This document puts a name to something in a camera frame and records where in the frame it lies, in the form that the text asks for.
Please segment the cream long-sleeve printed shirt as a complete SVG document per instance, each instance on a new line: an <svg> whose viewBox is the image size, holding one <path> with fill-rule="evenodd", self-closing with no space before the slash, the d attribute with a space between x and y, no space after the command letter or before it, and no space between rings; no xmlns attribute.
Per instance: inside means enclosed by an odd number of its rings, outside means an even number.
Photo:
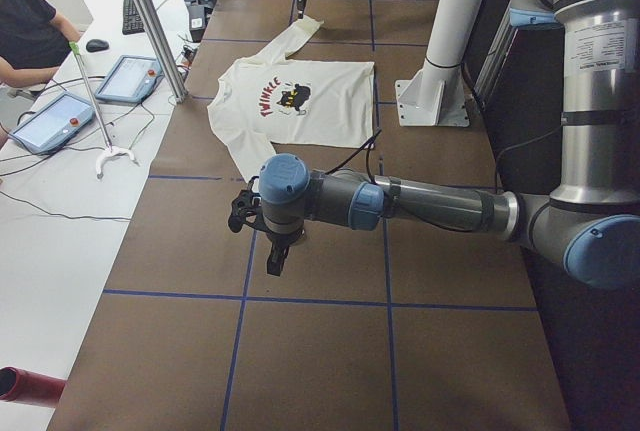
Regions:
<svg viewBox="0 0 640 431"><path fill-rule="evenodd" d="M372 134L372 62L293 57L321 25L309 16L295 21L218 80L210 127L245 180L274 156L275 144L357 148Z"/></svg>

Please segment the red cylinder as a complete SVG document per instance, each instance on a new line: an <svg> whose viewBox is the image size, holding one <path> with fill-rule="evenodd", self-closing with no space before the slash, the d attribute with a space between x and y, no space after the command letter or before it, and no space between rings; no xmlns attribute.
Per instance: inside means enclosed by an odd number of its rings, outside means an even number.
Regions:
<svg viewBox="0 0 640 431"><path fill-rule="evenodd" d="M15 367L1 369L1 400L55 408L66 386L64 379Z"/></svg>

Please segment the far blue teach pendant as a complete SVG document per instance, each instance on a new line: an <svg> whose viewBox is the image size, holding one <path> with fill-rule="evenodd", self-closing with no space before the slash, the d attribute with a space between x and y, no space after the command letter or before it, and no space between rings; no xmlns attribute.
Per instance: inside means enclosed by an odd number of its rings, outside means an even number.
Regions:
<svg viewBox="0 0 640 431"><path fill-rule="evenodd" d="M155 58L122 55L94 92L103 102L139 104L156 88L163 77Z"/></svg>

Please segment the white reacher grabber tool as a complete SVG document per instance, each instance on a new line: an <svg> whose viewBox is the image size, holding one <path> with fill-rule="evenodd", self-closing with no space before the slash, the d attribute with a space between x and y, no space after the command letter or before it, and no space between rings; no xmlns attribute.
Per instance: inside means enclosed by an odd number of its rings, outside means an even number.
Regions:
<svg viewBox="0 0 640 431"><path fill-rule="evenodd" d="M86 92L88 94L90 103L92 105L92 108L94 110L94 116L95 119L97 120L103 141L104 141L104 147L101 151L101 153L99 154L99 156L96 159L96 163L95 163L95 172L96 172L96 177L101 180L103 178L103 168L104 165L106 164L107 161L109 161L110 159L113 158L117 158L120 156L127 156L132 163L134 164L138 164L137 158L134 155L134 152L129 149L129 148L122 148L119 146L115 146L112 143L112 140L107 132L106 129L106 125L103 121L102 115L101 115L101 110L100 110L100 106L94 96L93 90L91 88L90 82L89 82L89 77L87 75L84 63L82 61L81 55L80 55L80 49L78 47L78 44L75 41L70 41L69 42L69 47L71 50L71 54L73 55L75 62L77 64L78 70L80 72L82 81L84 83L84 86L86 88Z"/></svg>

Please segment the aluminium frame post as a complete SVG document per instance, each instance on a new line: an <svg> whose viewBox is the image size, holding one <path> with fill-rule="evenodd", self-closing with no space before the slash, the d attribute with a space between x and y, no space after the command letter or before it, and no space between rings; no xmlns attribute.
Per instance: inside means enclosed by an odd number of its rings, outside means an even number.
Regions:
<svg viewBox="0 0 640 431"><path fill-rule="evenodd" d="M188 95L174 56L171 52L169 42L162 28L160 19L155 10L152 0L133 0L141 15L145 32L150 40L151 46L158 58L166 80L168 81L174 100L177 104L182 103Z"/></svg>

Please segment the blue teach pendant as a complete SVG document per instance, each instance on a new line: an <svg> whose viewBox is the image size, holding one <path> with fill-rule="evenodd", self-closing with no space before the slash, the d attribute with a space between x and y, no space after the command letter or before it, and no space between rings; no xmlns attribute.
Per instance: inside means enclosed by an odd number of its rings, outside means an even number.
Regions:
<svg viewBox="0 0 640 431"><path fill-rule="evenodd" d="M163 77L155 58L122 55L94 92L103 102L139 104L156 88Z"/></svg>
<svg viewBox="0 0 640 431"><path fill-rule="evenodd" d="M9 133L9 138L32 154L63 146L94 117L92 104L65 92Z"/></svg>

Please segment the seated person black shirt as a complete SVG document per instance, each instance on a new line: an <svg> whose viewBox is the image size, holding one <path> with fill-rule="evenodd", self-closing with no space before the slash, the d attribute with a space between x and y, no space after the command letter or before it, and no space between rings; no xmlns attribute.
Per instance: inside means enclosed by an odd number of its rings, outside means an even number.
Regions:
<svg viewBox="0 0 640 431"><path fill-rule="evenodd" d="M1 0L1 82L28 88L50 81L80 38L47 0Z"/></svg>

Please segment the black keyboard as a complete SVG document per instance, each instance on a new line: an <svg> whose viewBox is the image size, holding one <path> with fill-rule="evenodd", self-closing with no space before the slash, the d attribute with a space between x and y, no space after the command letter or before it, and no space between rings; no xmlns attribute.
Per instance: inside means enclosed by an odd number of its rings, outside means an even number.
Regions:
<svg viewBox="0 0 640 431"><path fill-rule="evenodd" d="M144 23L134 0L123 0L121 32L123 35L133 35L144 32Z"/></svg>

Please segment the black computer mouse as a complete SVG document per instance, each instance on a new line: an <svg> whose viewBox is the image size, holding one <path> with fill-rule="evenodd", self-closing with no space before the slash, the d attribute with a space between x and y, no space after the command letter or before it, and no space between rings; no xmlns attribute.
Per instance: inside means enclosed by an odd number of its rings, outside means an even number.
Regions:
<svg viewBox="0 0 640 431"><path fill-rule="evenodd" d="M109 43L107 41L101 40L101 39L91 39L85 45L85 49L89 53L106 51L106 50L109 49L109 47L110 47Z"/></svg>

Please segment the near blue teach pendant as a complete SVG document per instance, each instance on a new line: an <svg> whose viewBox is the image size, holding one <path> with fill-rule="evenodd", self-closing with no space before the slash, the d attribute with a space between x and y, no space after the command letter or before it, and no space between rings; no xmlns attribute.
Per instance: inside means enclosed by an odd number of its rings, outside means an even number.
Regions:
<svg viewBox="0 0 640 431"><path fill-rule="evenodd" d="M94 117L92 104L65 92L9 133L9 138L32 154L63 146Z"/></svg>

